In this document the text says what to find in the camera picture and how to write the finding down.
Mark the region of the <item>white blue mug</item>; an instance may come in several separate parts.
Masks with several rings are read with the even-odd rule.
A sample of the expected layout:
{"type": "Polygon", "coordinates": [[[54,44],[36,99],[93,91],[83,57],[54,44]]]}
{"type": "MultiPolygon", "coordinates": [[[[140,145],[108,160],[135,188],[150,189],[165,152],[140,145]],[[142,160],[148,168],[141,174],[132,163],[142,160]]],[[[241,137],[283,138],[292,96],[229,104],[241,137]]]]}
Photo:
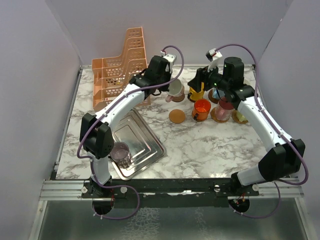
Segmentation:
{"type": "Polygon", "coordinates": [[[213,98],[216,100],[220,100],[222,97],[225,96],[225,93],[221,90],[215,90],[214,93],[212,94],[213,98]]]}

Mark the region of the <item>white cream cup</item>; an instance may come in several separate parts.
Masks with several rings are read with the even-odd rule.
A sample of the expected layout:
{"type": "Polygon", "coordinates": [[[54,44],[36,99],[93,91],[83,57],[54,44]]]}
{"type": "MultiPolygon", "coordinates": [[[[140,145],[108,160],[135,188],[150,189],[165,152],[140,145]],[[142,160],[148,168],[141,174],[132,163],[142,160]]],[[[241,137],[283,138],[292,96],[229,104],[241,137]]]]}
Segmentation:
{"type": "Polygon", "coordinates": [[[239,111],[236,112],[236,117],[237,117],[238,121],[241,123],[247,121],[246,117],[244,115],[242,115],[239,111]]]}

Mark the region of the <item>silver metal tray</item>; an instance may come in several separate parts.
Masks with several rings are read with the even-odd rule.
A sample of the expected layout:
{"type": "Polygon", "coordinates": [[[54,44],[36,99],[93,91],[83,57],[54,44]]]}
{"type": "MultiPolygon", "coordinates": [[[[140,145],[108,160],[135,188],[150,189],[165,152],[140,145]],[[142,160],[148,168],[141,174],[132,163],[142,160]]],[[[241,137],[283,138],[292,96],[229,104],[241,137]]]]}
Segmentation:
{"type": "Polygon", "coordinates": [[[166,155],[166,147],[134,108],[112,131],[115,142],[124,142],[131,154],[129,163],[112,165],[122,180],[130,180],[166,155]]]}

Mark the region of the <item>purple glass cup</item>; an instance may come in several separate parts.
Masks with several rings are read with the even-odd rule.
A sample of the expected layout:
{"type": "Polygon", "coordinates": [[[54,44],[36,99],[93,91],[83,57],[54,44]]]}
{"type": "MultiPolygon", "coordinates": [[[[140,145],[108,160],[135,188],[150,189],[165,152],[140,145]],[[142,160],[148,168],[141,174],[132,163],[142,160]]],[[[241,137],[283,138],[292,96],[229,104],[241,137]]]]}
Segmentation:
{"type": "Polygon", "coordinates": [[[127,168],[131,164],[132,155],[128,145],[124,142],[116,142],[109,155],[120,167],[127,168]]]}

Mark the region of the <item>yellow black mug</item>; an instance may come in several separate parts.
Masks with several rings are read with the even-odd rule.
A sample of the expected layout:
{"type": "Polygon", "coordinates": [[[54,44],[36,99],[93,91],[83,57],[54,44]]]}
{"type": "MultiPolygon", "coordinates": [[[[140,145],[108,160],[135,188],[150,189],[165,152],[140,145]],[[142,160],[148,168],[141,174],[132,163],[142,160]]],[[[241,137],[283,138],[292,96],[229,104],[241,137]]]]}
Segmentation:
{"type": "Polygon", "coordinates": [[[201,87],[201,90],[199,92],[196,92],[192,87],[190,87],[187,95],[187,99],[195,103],[197,100],[200,100],[203,98],[204,93],[205,91],[203,87],[201,87]]]}

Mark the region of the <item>brown ringed wooden saucer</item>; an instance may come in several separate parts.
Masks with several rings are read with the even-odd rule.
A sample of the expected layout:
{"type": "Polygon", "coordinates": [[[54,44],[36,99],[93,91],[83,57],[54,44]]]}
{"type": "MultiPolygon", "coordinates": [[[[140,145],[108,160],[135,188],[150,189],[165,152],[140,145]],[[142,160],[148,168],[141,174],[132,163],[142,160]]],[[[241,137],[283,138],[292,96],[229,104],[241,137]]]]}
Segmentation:
{"type": "Polygon", "coordinates": [[[212,103],[217,104],[219,102],[219,99],[214,97],[214,93],[215,93],[215,91],[213,91],[213,89],[211,89],[208,93],[208,98],[212,103]]]}

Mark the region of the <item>dark walnut coaster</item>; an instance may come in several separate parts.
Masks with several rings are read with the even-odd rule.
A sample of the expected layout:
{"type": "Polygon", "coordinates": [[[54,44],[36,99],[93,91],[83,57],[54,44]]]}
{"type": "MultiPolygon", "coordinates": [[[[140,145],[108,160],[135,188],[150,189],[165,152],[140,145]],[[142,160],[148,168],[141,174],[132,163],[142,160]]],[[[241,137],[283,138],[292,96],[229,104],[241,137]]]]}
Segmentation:
{"type": "Polygon", "coordinates": [[[182,102],[185,99],[185,94],[181,94],[179,96],[173,96],[172,101],[175,103],[182,102]]]}

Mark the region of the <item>peach plastic file organizer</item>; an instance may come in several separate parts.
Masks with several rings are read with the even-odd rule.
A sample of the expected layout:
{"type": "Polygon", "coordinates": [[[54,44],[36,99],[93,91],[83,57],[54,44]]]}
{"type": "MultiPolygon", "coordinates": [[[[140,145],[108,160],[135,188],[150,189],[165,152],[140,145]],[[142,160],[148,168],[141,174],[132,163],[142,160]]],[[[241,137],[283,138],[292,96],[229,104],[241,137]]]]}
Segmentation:
{"type": "Polygon", "coordinates": [[[94,111],[105,108],[125,89],[134,75],[147,68],[143,28],[128,28],[122,52],[119,56],[95,58],[91,62],[93,72],[94,111]]]}

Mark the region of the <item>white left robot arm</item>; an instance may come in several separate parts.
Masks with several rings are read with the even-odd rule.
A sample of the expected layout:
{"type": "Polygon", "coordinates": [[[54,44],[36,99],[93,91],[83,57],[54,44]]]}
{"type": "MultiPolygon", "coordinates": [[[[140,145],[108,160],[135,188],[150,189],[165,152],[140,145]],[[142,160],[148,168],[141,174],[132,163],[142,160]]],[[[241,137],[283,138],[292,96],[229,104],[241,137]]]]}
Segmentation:
{"type": "Polygon", "coordinates": [[[156,90],[169,90],[176,58],[169,53],[153,56],[148,67],[135,74],[118,97],[94,115],[86,113],[82,117],[77,157],[89,158],[91,178],[95,182],[93,191],[97,196],[106,197],[111,190],[107,156],[114,147],[112,130],[129,111],[156,90]]]}

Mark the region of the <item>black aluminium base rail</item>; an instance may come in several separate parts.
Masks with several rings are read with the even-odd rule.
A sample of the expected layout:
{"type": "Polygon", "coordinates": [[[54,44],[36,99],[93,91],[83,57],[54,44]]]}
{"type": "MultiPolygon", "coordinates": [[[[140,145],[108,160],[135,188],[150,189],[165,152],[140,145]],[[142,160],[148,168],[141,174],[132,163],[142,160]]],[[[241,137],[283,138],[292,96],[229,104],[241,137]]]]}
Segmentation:
{"type": "Polygon", "coordinates": [[[92,180],[48,180],[42,201],[85,201],[103,208],[226,208],[232,200],[301,198],[300,186],[261,183],[231,190],[228,178],[113,179],[110,189],[92,180]]]}

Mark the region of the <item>woven rattan coaster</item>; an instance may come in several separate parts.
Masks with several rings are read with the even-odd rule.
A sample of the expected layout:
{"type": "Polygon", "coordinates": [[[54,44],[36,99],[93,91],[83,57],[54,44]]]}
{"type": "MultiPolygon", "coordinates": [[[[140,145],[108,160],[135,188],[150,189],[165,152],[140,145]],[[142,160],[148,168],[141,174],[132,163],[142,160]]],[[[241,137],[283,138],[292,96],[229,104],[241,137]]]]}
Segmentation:
{"type": "Polygon", "coordinates": [[[228,118],[227,120],[219,120],[219,119],[217,119],[216,115],[215,115],[215,110],[216,110],[216,108],[214,107],[210,112],[210,116],[215,122],[222,124],[222,123],[226,123],[226,122],[229,121],[230,118],[228,118]]]}
{"type": "Polygon", "coordinates": [[[248,120],[246,120],[245,122],[239,122],[238,119],[237,119],[237,117],[236,117],[236,113],[237,113],[237,110],[234,110],[234,111],[232,112],[232,114],[231,114],[232,119],[233,119],[236,123],[241,124],[241,125],[245,125],[245,124],[248,123],[248,120]]]}

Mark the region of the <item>orange metallic cup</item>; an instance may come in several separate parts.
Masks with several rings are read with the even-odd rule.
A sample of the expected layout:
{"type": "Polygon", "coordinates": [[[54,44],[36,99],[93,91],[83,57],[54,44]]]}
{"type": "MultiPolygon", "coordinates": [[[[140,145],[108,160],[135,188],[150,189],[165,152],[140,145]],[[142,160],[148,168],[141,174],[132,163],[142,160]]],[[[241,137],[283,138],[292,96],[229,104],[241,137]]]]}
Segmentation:
{"type": "Polygon", "coordinates": [[[202,98],[197,100],[193,105],[192,118],[197,122],[205,121],[211,110],[211,103],[202,98]]]}

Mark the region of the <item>light beech wooden coaster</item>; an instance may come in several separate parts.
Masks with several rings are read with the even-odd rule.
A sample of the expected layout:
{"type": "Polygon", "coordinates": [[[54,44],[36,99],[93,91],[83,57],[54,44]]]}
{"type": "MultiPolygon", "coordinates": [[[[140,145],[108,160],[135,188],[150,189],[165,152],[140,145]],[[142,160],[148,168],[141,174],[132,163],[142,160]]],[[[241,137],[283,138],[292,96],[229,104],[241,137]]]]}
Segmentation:
{"type": "Polygon", "coordinates": [[[172,122],[172,123],[175,123],[175,124],[181,124],[185,121],[186,119],[186,115],[185,113],[180,110],[180,109],[174,109],[172,110],[169,115],[169,120],[172,122]]]}

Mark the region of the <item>white pink mug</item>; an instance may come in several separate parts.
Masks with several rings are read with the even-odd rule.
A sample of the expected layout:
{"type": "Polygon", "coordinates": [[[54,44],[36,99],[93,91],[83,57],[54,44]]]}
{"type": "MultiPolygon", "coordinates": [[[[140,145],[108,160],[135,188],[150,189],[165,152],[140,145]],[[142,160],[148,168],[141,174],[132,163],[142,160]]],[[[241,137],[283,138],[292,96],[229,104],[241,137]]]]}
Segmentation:
{"type": "Polygon", "coordinates": [[[172,98],[175,96],[180,96],[182,94],[185,94],[185,86],[183,85],[183,83],[177,78],[176,80],[174,80],[173,82],[171,82],[169,84],[168,87],[168,95],[165,98],[165,101],[171,102],[172,98]]]}

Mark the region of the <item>pink maroon mug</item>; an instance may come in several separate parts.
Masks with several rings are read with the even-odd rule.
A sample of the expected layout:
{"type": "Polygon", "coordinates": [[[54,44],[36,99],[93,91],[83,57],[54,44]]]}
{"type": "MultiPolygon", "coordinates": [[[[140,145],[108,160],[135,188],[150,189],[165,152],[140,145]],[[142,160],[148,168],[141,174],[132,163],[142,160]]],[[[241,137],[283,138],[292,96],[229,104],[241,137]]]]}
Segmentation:
{"type": "Polygon", "coordinates": [[[231,102],[228,102],[226,97],[223,96],[215,107],[215,116],[218,120],[224,121],[231,117],[234,111],[234,106],[231,102]]]}

